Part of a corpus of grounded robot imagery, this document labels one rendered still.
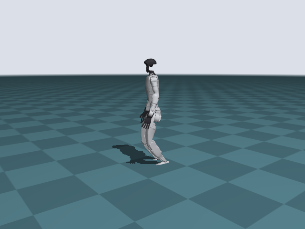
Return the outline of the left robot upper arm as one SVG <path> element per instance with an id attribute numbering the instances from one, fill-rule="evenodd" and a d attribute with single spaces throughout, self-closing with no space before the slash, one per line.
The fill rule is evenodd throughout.
<path id="1" fill-rule="evenodd" d="M 152 90 L 153 90 L 154 94 L 158 95 L 158 99 L 159 99 L 158 79 L 157 79 L 157 77 L 155 77 L 155 76 L 150 77 L 150 83 L 152 85 Z"/>

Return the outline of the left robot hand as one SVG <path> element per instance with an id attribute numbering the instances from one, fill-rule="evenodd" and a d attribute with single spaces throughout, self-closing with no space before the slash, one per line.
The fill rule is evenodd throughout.
<path id="1" fill-rule="evenodd" d="M 148 114 L 149 114 L 149 112 L 148 112 Z M 151 116 L 149 116 L 148 114 L 147 114 L 147 117 L 141 121 L 141 123 L 144 121 L 143 125 L 144 125 L 144 124 L 145 124 L 145 125 L 144 125 L 144 127 L 143 127 L 143 125 L 142 125 L 142 127 L 145 128 L 145 126 L 146 126 L 146 128 L 147 128 L 147 126 L 148 126 L 148 129 L 149 129 L 149 126 L 150 126 L 150 123 L 151 123 L 151 118 L 153 117 L 153 115 L 152 115 L 152 117 L 151 117 Z M 146 124 L 147 124 L 147 125 L 146 125 Z M 145 128 L 145 129 L 146 129 L 146 128 Z"/>

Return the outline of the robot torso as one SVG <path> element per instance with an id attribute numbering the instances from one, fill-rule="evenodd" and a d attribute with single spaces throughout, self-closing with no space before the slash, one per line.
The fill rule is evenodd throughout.
<path id="1" fill-rule="evenodd" d="M 145 80 L 145 88 L 146 88 L 146 93 L 147 93 L 147 99 L 148 99 L 149 102 L 153 100 L 152 96 L 154 95 L 152 85 L 150 83 L 150 77 L 153 77 L 153 76 L 157 77 L 157 79 L 158 79 L 157 75 L 154 75 L 154 74 L 152 75 L 152 73 L 151 73 L 149 76 L 146 77 L 146 80 Z M 158 90 L 159 90 L 159 79 L 158 79 Z M 151 104 L 152 103 L 150 103 L 150 105 Z M 159 114 L 161 115 L 161 110 L 158 107 L 158 105 L 156 106 L 155 111 L 159 112 Z"/>

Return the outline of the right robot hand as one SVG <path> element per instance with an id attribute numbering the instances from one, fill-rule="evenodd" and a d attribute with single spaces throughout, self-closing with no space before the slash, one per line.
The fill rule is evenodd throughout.
<path id="1" fill-rule="evenodd" d="M 141 121 L 142 121 L 142 119 L 145 118 L 145 116 L 147 115 L 147 113 L 148 113 L 148 111 L 146 111 L 146 107 L 145 107 L 144 112 L 140 115 L 140 118 L 141 118 L 141 116 L 142 116 Z"/>

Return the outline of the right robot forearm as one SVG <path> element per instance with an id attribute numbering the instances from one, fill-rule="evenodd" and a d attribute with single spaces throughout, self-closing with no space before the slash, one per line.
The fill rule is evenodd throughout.
<path id="1" fill-rule="evenodd" d="M 149 111 L 149 110 L 150 110 L 150 103 L 152 103 L 152 102 L 151 102 L 151 101 L 149 102 L 149 101 L 147 100 L 146 111 Z"/>

